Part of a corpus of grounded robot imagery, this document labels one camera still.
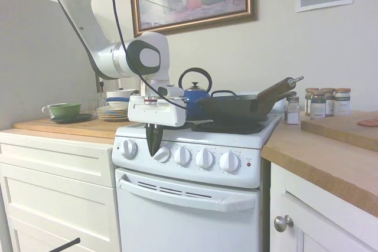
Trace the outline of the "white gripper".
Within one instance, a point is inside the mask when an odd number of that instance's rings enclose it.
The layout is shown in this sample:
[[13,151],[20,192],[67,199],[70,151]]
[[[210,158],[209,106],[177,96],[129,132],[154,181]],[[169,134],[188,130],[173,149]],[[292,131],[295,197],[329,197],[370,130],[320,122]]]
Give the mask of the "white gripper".
[[164,127],[180,127],[186,121],[186,109],[181,99],[174,99],[173,105],[164,99],[150,101],[146,97],[131,96],[128,104],[128,118],[131,122],[147,123],[146,141],[150,156],[160,149]]

